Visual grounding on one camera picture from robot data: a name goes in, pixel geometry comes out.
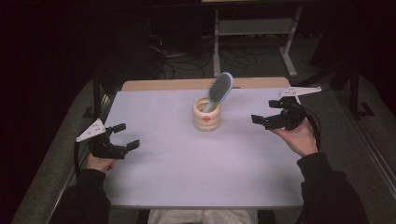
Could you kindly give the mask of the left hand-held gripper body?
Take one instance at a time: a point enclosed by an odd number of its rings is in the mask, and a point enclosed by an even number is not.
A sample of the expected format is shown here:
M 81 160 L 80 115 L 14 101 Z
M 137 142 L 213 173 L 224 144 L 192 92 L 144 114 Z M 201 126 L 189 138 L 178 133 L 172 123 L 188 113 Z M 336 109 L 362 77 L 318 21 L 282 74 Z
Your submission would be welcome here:
M 123 160 L 129 151 L 127 147 L 116 146 L 110 142 L 110 136 L 113 134 L 110 128 L 97 119 L 77 137 L 76 142 L 88 140 L 89 151 L 94 157 Z

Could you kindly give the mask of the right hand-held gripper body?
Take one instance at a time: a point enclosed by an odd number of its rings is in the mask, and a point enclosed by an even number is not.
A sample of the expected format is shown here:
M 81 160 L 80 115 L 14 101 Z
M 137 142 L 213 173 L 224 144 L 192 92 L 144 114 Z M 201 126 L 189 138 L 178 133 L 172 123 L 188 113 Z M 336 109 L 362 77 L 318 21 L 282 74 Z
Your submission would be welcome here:
M 281 91 L 278 95 L 280 99 L 277 100 L 283 103 L 283 106 L 279 108 L 281 112 L 278 115 L 265 118 L 265 129 L 285 129 L 287 131 L 292 131 L 297 128 L 304 119 L 307 119 L 311 123 L 312 127 L 316 131 L 319 131 L 320 122 L 318 117 L 309 109 L 303 107 L 297 101 L 297 97 L 320 91 L 320 86 L 314 88 L 288 87 Z

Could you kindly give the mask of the light blue hairbrush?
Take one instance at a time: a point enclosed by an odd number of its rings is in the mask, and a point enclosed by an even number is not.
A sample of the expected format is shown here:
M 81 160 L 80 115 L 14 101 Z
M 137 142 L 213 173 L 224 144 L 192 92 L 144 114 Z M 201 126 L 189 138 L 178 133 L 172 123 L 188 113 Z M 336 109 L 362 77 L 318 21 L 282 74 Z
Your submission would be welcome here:
M 226 99 L 232 88 L 233 76 L 228 72 L 219 74 L 208 89 L 208 103 L 202 112 L 208 113 L 213 105 L 221 104 Z

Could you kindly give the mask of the cream ribbed cup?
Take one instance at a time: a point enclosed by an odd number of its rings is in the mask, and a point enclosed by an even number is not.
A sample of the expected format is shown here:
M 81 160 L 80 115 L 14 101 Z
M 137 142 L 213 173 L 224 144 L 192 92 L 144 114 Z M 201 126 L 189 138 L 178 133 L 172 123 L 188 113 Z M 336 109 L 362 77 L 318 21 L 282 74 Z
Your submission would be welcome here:
M 202 132 L 212 132 L 220 125 L 221 106 L 213 105 L 204 113 L 203 109 L 209 103 L 207 97 L 197 99 L 192 106 L 192 119 L 196 129 Z

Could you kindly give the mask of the person's left hand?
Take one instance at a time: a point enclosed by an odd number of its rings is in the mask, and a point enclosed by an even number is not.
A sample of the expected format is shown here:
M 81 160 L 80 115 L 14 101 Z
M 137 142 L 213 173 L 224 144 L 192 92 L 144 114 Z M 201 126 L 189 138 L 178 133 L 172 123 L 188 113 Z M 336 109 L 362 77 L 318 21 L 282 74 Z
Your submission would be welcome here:
M 90 153 L 87 158 L 86 168 L 105 173 L 113 167 L 114 162 L 114 159 L 97 158 Z

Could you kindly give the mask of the person's right hand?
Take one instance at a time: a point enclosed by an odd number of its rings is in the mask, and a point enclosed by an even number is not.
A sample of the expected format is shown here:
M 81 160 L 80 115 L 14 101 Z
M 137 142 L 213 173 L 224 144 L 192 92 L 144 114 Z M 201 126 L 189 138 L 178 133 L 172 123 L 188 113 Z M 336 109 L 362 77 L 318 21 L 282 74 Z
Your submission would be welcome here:
M 275 129 L 272 133 L 277 134 L 293 152 L 301 157 L 318 153 L 313 128 L 306 119 L 292 131 Z

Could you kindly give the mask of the black metal stand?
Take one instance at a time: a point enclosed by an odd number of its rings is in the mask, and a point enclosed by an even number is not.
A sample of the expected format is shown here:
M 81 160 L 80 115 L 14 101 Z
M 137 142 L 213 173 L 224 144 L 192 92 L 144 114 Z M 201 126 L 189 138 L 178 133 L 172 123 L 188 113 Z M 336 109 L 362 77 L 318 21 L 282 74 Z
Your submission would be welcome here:
M 375 113 L 367 103 L 359 102 L 360 74 L 357 72 L 357 65 L 351 65 L 349 79 L 349 110 L 353 117 L 360 120 L 361 117 L 371 117 Z
M 104 119 L 108 106 L 111 103 L 101 79 L 102 68 L 96 68 L 92 74 L 92 104 L 88 106 L 83 114 L 84 119 Z

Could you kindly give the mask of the white table mat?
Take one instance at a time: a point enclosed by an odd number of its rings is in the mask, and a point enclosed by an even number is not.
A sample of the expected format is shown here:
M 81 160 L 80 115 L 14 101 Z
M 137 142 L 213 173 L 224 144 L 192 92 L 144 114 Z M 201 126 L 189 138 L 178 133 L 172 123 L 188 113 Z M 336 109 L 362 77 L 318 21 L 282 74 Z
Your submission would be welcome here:
M 141 208 L 286 208 L 302 204 L 298 155 L 277 135 L 252 122 L 271 116 L 279 90 L 237 89 L 221 106 L 219 127 L 193 125 L 203 90 L 121 91 L 106 125 L 126 128 L 111 141 L 139 148 L 106 178 L 116 206 Z

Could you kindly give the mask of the white metal stand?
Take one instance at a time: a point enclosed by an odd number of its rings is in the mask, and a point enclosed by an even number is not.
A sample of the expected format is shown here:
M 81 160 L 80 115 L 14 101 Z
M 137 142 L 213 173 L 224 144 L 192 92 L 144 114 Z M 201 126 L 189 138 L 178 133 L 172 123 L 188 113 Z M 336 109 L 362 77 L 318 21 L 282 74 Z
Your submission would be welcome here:
M 222 21 L 219 11 L 215 13 L 214 25 L 214 52 L 213 71 L 214 76 L 220 74 L 219 62 L 219 38 L 226 35 L 286 35 L 285 44 L 279 48 L 279 52 L 287 71 L 291 77 L 297 76 L 297 71 L 289 56 L 290 47 L 299 23 L 303 8 L 297 7 L 291 18 L 283 19 L 257 19 L 257 20 L 229 20 Z

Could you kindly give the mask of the person's legs in light trousers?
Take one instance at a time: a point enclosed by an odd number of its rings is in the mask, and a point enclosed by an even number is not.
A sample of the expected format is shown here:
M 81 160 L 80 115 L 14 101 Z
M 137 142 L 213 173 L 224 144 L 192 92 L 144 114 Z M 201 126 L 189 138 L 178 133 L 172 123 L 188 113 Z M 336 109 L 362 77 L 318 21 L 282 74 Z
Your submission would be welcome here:
M 151 210 L 148 224 L 258 224 L 257 210 Z

